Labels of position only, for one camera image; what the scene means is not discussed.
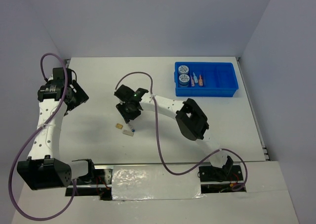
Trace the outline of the blue whiteboard marker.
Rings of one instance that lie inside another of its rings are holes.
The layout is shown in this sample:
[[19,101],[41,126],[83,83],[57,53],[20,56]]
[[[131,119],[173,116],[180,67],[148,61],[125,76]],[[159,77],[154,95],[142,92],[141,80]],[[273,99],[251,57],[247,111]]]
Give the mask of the blue whiteboard marker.
[[134,127],[133,127],[130,123],[128,123],[127,125],[128,125],[128,127],[130,128],[130,130],[134,133],[134,132],[135,132]]

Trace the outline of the blue cleaning gel jar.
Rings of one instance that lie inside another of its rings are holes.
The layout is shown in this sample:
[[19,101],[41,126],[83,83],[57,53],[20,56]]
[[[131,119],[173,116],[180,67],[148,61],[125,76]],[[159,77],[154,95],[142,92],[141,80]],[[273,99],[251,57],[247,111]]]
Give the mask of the blue cleaning gel jar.
[[188,87],[190,84],[190,76],[188,74],[180,74],[178,77],[178,86],[179,87]]

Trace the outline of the blue plastic sorting bin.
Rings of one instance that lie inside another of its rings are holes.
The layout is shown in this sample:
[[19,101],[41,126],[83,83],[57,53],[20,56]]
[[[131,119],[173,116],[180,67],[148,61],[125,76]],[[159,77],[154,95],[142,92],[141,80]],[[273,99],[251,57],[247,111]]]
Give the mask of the blue plastic sorting bin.
[[[178,67],[186,65],[189,67],[189,76],[193,72],[197,78],[202,75],[204,85],[198,84],[192,88],[178,86]],[[237,76],[232,63],[229,62],[175,62],[174,72],[175,94],[186,97],[232,97],[239,89]]]

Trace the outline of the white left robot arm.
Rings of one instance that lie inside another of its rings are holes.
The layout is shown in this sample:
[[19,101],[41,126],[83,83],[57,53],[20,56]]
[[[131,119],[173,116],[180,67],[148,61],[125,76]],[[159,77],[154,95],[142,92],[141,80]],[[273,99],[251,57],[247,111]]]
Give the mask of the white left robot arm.
[[96,180],[91,159],[69,163],[60,159],[59,141],[62,121],[69,111],[89,97],[72,77],[71,69],[53,68],[52,78],[38,90],[40,132],[25,161],[19,161],[17,172],[32,190],[67,187],[73,179],[86,184]]

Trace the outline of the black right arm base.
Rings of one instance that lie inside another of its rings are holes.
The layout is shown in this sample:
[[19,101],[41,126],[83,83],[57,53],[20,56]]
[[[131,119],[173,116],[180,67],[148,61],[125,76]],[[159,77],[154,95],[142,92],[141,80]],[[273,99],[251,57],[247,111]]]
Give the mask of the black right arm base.
[[214,166],[200,166],[198,174],[201,182],[224,182],[224,181],[243,181],[243,174],[240,165],[234,165],[230,156],[222,168]]

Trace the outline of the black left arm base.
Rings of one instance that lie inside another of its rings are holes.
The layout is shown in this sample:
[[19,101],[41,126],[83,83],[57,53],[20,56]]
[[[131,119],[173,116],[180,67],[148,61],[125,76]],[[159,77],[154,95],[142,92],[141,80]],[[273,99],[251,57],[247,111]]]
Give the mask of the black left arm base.
[[95,165],[90,178],[78,178],[75,197],[95,197],[102,201],[112,201],[112,180],[114,167]]

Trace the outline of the aluminium table edge rail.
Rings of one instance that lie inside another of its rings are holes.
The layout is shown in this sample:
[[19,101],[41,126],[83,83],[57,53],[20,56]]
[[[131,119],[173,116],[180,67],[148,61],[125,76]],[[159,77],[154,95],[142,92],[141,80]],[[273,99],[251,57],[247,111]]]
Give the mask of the aluminium table edge rail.
[[260,143],[261,143],[261,146],[262,146],[262,149],[263,149],[263,153],[264,153],[265,159],[266,159],[266,161],[271,161],[270,156],[269,156],[269,152],[267,150],[267,146],[265,144],[265,141],[264,141],[261,129],[260,129],[260,125],[259,125],[259,122],[258,122],[258,119],[257,119],[257,116],[256,116],[256,112],[255,112],[255,109],[254,109],[254,106],[253,106],[253,103],[252,103],[252,100],[251,100],[251,97],[250,97],[250,93],[249,93],[249,89],[248,89],[248,86],[247,86],[247,83],[246,83],[246,79],[245,79],[245,76],[243,75],[243,71],[242,71],[241,64],[240,64],[240,57],[236,57],[236,61],[237,61],[237,66],[238,66],[238,69],[239,69],[239,73],[241,75],[242,83],[243,83],[244,88],[245,88],[245,92],[246,92],[246,95],[247,95],[247,99],[248,99],[248,102],[249,102],[249,106],[250,106],[250,109],[251,109],[251,112],[252,112],[252,116],[253,116],[253,119],[254,119],[254,123],[255,123],[255,126],[256,126],[256,130],[257,130],[257,133],[258,133],[258,136],[259,136],[259,140],[260,140]]

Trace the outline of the pink translucent case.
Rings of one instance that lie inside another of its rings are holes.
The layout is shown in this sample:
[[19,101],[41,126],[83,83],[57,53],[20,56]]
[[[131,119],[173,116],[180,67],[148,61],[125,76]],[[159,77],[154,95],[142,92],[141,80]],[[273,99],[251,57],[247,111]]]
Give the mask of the pink translucent case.
[[193,88],[195,86],[195,82],[192,76],[190,76],[190,78],[191,78],[191,87]]

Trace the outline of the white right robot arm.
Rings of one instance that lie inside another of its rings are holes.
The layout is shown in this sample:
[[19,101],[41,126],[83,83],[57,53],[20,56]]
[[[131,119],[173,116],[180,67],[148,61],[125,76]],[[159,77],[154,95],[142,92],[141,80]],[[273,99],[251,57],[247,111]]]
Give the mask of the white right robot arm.
[[125,85],[116,89],[114,95],[120,100],[116,108],[126,123],[135,120],[142,111],[153,111],[172,118],[186,139],[195,141],[207,155],[214,153],[208,159],[218,179],[226,180],[232,174],[233,160],[213,137],[207,116],[193,99],[172,100],[143,88],[133,91]]

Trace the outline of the yellow eraser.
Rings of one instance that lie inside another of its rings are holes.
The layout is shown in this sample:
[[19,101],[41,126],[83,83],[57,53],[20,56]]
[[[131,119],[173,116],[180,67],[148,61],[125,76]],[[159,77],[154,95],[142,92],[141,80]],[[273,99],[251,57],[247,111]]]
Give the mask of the yellow eraser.
[[118,128],[118,129],[120,129],[120,130],[121,130],[121,129],[123,128],[123,125],[122,125],[122,124],[117,123],[117,124],[116,124],[116,128]]

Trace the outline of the grey white eraser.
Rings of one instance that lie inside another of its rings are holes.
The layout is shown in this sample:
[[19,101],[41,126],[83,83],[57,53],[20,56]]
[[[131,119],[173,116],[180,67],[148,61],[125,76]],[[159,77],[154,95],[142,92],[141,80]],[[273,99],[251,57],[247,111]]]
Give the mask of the grey white eraser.
[[124,135],[134,136],[134,132],[132,132],[132,131],[123,130],[122,133],[123,133]]

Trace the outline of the silver foil sheet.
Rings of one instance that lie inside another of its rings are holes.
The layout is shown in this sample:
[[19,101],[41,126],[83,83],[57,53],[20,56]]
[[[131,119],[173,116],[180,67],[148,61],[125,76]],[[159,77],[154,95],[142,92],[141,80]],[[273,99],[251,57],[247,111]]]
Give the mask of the silver foil sheet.
[[163,165],[114,166],[112,198],[130,200],[177,200],[203,197],[198,169],[172,175]]

